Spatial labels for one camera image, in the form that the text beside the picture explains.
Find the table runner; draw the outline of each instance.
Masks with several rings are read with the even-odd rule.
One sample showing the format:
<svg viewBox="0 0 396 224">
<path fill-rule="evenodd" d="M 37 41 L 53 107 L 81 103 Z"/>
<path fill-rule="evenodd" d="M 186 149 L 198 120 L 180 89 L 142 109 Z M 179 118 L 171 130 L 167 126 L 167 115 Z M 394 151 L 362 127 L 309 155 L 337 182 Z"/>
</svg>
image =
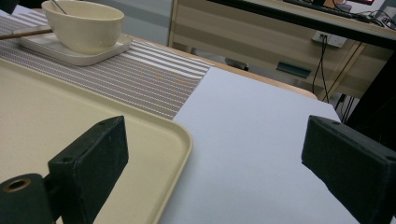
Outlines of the table runner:
<svg viewBox="0 0 396 224">
<path fill-rule="evenodd" d="M 0 35 L 46 25 L 45 15 L 29 12 L 0 17 Z M 0 58 L 172 119 L 204 77 L 210 64 L 134 40 L 117 56 L 91 66 L 74 66 L 23 48 L 18 39 L 0 41 Z"/>
</svg>

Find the white bowl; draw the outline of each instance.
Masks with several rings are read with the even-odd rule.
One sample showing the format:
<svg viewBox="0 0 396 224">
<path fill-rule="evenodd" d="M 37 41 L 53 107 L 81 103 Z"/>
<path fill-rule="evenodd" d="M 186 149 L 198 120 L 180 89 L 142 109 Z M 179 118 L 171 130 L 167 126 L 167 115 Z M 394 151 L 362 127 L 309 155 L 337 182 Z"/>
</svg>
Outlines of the white bowl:
<svg viewBox="0 0 396 224">
<path fill-rule="evenodd" d="M 98 54 L 113 47 L 120 37 L 124 14 L 113 8 L 82 1 L 51 1 L 41 5 L 56 37 L 74 52 Z"/>
</svg>

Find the chopsticks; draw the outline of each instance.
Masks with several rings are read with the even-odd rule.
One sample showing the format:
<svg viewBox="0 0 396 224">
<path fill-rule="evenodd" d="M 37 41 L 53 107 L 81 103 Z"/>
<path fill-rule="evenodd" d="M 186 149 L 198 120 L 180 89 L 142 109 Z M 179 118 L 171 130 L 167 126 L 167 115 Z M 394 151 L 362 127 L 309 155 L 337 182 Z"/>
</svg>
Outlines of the chopsticks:
<svg viewBox="0 0 396 224">
<path fill-rule="evenodd" d="M 24 37 L 24 36 L 29 36 L 29 35 L 43 35 L 43 34 L 49 34 L 49 33 L 52 33 L 51 29 L 38 30 L 38 31 L 12 34 L 12 35 L 0 35 L 0 40 L 19 38 L 19 37 Z"/>
</svg>

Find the power socket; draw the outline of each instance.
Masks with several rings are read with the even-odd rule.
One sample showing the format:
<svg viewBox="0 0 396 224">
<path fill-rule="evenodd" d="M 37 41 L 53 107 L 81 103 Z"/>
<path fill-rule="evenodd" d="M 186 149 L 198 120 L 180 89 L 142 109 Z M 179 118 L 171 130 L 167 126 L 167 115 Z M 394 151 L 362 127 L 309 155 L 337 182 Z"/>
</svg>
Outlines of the power socket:
<svg viewBox="0 0 396 224">
<path fill-rule="evenodd" d="M 324 36 L 327 36 L 327 44 L 341 48 L 344 46 L 346 43 L 347 39 L 345 37 L 339 36 L 339 35 L 332 35 L 326 32 L 321 32 L 321 31 L 316 31 L 314 36 L 312 36 L 313 41 L 317 41 L 319 43 L 323 42 Z"/>
</svg>

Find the beige tray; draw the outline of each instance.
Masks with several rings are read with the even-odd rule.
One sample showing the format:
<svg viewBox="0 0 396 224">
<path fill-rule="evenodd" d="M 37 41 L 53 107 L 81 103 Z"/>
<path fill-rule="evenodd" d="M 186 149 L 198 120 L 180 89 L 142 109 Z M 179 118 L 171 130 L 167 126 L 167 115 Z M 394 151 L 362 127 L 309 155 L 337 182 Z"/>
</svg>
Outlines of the beige tray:
<svg viewBox="0 0 396 224">
<path fill-rule="evenodd" d="M 95 223 L 156 223 L 191 153 L 171 120 L 0 61 L 0 182 L 47 162 L 99 120 L 125 117 L 130 160 Z"/>
<path fill-rule="evenodd" d="M 16 30 L 13 33 L 20 34 L 25 32 L 47 30 L 49 28 L 50 27 L 48 25 L 36 26 Z M 22 37 L 19 40 L 21 45 L 26 47 L 27 49 L 32 49 L 39 53 L 48 55 L 54 59 L 58 59 L 65 63 L 71 63 L 78 66 L 93 65 L 95 63 L 99 63 L 103 60 L 121 54 L 124 51 L 128 50 L 132 43 L 131 37 L 127 35 L 121 35 L 117 40 L 116 45 L 114 45 L 111 49 L 108 49 L 105 52 L 99 54 L 87 55 L 77 53 L 69 49 L 67 46 L 62 44 L 61 41 L 59 41 L 54 33 L 44 35 L 30 35 Z"/>
</svg>

